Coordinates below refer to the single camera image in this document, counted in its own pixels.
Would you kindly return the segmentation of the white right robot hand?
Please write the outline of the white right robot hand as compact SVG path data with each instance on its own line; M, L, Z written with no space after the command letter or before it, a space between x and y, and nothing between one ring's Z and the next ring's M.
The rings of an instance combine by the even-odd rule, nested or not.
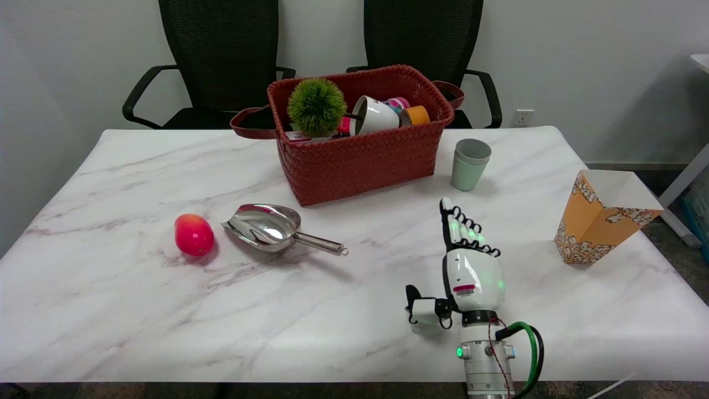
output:
M441 198L439 210L446 250L441 259L445 297L423 297L414 285L406 285L408 323L450 329L455 314L461 316L463 328L489 323L506 297L501 250L487 243L482 226L449 197Z

